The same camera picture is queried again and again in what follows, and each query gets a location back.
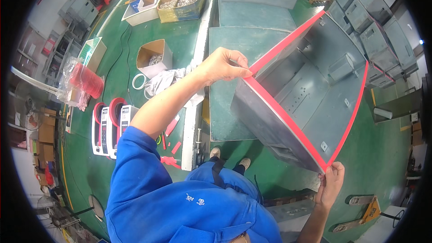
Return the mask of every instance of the concrete floor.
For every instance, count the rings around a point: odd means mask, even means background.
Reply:
[[[132,78],[139,73],[135,66],[138,48],[149,41],[165,38],[174,53],[174,58],[176,58],[173,67],[184,67],[192,58],[194,49],[192,43],[195,43],[199,20],[161,24],[159,19],[156,19],[133,27],[128,40],[129,24],[125,21],[121,22],[125,7],[118,7],[101,32],[100,36],[103,37],[102,41],[108,50],[97,73],[106,76],[108,69],[120,54],[122,45],[124,51],[119,61],[112,68],[108,78],[105,77],[107,80],[103,100],[105,103],[109,103],[114,97],[123,97],[129,101],[127,85],[125,84],[129,77],[128,86],[133,104],[141,106],[145,98],[142,92],[132,89],[130,84]],[[307,0],[298,0],[296,8],[299,11],[293,11],[291,15],[297,25],[316,12],[316,8],[310,6]],[[96,29],[89,38],[93,38],[93,35],[99,31],[106,17],[107,14],[96,26],[94,25]],[[130,73],[128,68],[124,66],[125,63],[129,65]],[[376,103],[380,104],[402,96],[406,89],[407,85],[403,81],[398,81],[395,86],[385,90],[376,89],[374,90]],[[63,145],[64,171],[70,200],[75,212],[89,206],[88,196],[90,194],[95,195],[103,207],[106,207],[108,201],[110,179],[115,162],[102,156],[93,155],[88,138],[91,132],[91,112],[95,103],[99,101],[100,99],[92,99],[85,112],[76,109],[72,119],[72,134],[65,134],[66,143]],[[390,205],[394,190],[402,185],[405,177],[410,130],[401,131],[401,127],[408,123],[409,121],[404,118],[375,125],[365,97],[363,97],[351,132],[336,159],[345,165],[346,174],[342,190],[327,220],[324,232],[327,240],[333,243],[354,241],[374,223],[371,221],[349,231],[331,233],[335,224],[360,218],[364,212],[364,207],[345,204],[345,199],[349,195],[375,194],[378,196],[382,211]],[[171,143],[181,139],[181,131],[178,130],[177,132],[173,135]],[[316,173],[276,160],[258,140],[212,143],[212,146],[215,145],[221,146],[222,157],[227,159],[225,164],[227,168],[233,168],[244,156],[251,158],[252,164],[245,172],[245,176],[253,180],[254,175],[256,175],[264,198],[282,197],[289,195],[294,190],[304,188],[313,190],[318,188],[319,180],[317,180]],[[172,166],[165,165],[165,167],[173,181],[181,181],[187,175],[186,171]],[[80,218],[82,223],[94,231],[96,235],[109,240],[105,219],[101,223],[91,212],[80,215]]]

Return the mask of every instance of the shoe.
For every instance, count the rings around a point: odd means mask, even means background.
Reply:
[[[218,147],[214,147],[211,151],[210,151],[210,158],[212,157],[218,157],[220,159],[220,148]]]
[[[243,165],[245,167],[245,171],[246,171],[249,168],[249,166],[251,165],[251,159],[244,158],[240,161],[239,165]]]

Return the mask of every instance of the right hand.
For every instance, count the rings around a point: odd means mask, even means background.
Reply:
[[[339,161],[333,162],[331,166],[328,166],[325,174],[318,174],[321,185],[318,188],[316,196],[315,203],[317,205],[330,211],[330,208],[336,201],[336,197],[342,188],[344,174],[345,167]]]
[[[236,61],[239,67],[232,66],[231,60]],[[247,64],[248,59],[239,51],[219,47],[193,72],[204,79],[204,85],[211,85],[221,79],[230,81],[236,77],[251,76],[252,72],[249,71]]]

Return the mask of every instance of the blue jacket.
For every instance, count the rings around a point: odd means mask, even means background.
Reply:
[[[128,127],[118,142],[117,162],[105,211],[112,242],[229,242],[246,231],[253,243],[282,242],[273,216],[257,202],[256,187],[223,168],[225,183],[213,184],[206,162],[173,183],[160,162],[156,142]]]

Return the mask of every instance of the metal bracket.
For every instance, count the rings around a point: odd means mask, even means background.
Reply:
[[[324,152],[327,150],[327,148],[328,148],[328,146],[327,146],[327,144],[323,141],[322,143],[321,143],[321,148],[324,150]]]

